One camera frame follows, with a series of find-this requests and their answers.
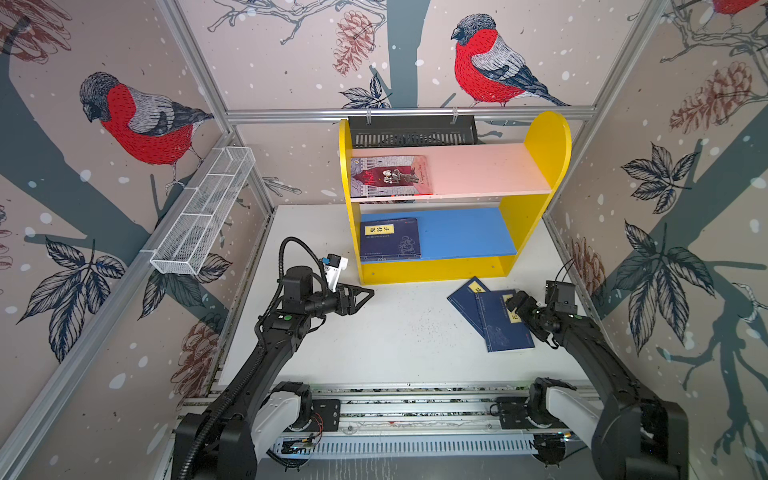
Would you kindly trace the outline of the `red illustrated book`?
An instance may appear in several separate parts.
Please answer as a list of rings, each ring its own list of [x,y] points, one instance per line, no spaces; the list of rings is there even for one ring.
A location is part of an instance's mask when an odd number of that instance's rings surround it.
[[[425,156],[353,158],[350,170],[352,199],[432,195]]]

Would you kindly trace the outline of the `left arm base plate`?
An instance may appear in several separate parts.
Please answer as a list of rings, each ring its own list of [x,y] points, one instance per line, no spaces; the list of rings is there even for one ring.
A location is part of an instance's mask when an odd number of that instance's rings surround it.
[[[337,432],[341,417],[341,401],[338,399],[320,399],[312,401],[312,413],[306,422],[298,421],[288,426],[284,432],[319,433]]]

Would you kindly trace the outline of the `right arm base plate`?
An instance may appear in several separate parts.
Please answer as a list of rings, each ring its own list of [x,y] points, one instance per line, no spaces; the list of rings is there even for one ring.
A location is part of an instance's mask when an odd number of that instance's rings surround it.
[[[502,430],[568,430],[559,420],[533,419],[528,413],[527,399],[523,397],[498,397],[491,404],[489,413],[499,420]]]

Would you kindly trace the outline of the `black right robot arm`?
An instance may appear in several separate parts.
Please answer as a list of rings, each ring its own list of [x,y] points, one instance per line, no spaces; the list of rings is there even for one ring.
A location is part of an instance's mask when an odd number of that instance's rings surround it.
[[[686,479],[689,427],[684,410],[644,385],[608,346],[597,323],[560,301],[561,282],[546,287],[543,306],[523,290],[505,302],[538,340],[565,349],[586,373],[601,404],[571,384],[537,378],[526,409],[536,425],[564,424],[590,449],[603,479]]]

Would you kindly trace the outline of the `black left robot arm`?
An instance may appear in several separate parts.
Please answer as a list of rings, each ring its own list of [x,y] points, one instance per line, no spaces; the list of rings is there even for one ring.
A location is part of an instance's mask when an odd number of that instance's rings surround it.
[[[313,320],[354,315],[375,294],[340,282],[347,258],[310,258],[309,266],[278,264],[276,290],[254,327],[254,350],[206,410],[186,415],[176,428],[172,478],[253,479],[284,430],[310,423],[310,387],[278,382],[279,373],[315,332]]]

